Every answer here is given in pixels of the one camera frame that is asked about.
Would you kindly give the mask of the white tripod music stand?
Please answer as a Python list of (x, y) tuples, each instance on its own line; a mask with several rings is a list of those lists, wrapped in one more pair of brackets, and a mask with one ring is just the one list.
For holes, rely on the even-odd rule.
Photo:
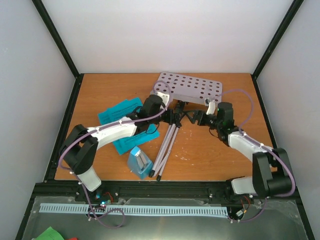
[(156, 85), (155, 91), (161, 96), (171, 94), (169, 104), (176, 101), (174, 107), (166, 110), (161, 116), (169, 127), (149, 173), (150, 178), (156, 177), (159, 182), (182, 126), (182, 119), (187, 117), (192, 124), (198, 122), (200, 126), (214, 123), (214, 112), (222, 100), (219, 96), (222, 92), (222, 83), (173, 72), (162, 72)]

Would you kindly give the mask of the blue sheet music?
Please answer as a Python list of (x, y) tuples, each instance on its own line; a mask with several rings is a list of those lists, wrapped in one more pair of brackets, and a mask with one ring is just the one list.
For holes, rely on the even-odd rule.
[(129, 140), (126, 140), (125, 143), (132, 144), (132, 148), (134, 148), (136, 146), (139, 146), (141, 144), (144, 144), (146, 142), (154, 140), (154, 139), (158, 138), (159, 136), (160, 136), (160, 133), (158, 131), (158, 128), (156, 127), (156, 125), (151, 124), (148, 127), (146, 132), (142, 132), (138, 135), (134, 135), (134, 136), (129, 137)]
[[(131, 113), (137, 106), (141, 104), (139, 98), (134, 98), (131, 100), (125, 99), (124, 101), (118, 103), (117, 105), (108, 108), (104, 112), (98, 114), (98, 119), (101, 125), (109, 124), (116, 120), (125, 117), (126, 114)], [(115, 149), (119, 155), (123, 155), (129, 151), (133, 146), (131, 143), (126, 143), (129, 137), (121, 138), (113, 142)]]

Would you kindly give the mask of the blue metronome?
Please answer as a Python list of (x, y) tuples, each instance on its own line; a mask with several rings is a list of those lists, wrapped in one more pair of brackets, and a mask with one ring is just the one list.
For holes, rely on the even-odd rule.
[(127, 166), (132, 173), (143, 180), (149, 176), (153, 162), (138, 146), (135, 146), (129, 153)]

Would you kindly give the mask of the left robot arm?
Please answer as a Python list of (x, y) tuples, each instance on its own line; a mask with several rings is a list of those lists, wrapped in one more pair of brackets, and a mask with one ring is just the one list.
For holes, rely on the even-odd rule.
[(59, 165), (65, 161), (65, 169), (86, 189), (86, 195), (92, 201), (101, 200), (104, 188), (93, 167), (97, 150), (114, 141), (147, 133), (150, 125), (168, 122), (172, 100), (170, 94), (157, 91), (141, 107), (116, 121), (88, 128), (76, 125), (60, 148)]

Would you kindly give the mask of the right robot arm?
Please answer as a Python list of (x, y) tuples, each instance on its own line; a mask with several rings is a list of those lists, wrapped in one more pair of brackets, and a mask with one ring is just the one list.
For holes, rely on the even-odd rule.
[(183, 114), (191, 123), (215, 130), (221, 142), (251, 161), (250, 177), (238, 177), (230, 181), (234, 194), (267, 198), (288, 197), (295, 192), (296, 183), (287, 152), (283, 148), (272, 148), (258, 142), (236, 126), (231, 103), (210, 102), (206, 111), (187, 110)]

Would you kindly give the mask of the green paper sheet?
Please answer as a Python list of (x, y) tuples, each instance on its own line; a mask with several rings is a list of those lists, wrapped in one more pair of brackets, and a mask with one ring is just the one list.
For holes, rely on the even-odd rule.
[(48, 227), (44, 232), (42, 232), (39, 236), (36, 238), (33, 238), (34, 240), (64, 240), (62, 235), (53, 229), (51, 226)]

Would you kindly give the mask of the black aluminium frame rail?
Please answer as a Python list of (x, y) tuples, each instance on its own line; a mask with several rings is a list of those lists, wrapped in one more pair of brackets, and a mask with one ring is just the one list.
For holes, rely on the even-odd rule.
[[(93, 204), (107, 200), (117, 203), (120, 199), (131, 198), (192, 199), (223, 206), (253, 203), (248, 193), (244, 196), (233, 194), (226, 181), (103, 181), (97, 190), (89, 191), (88, 196)], [(82, 186), (73, 180), (37, 183), (31, 197), (74, 197), (78, 202), (87, 202)]]

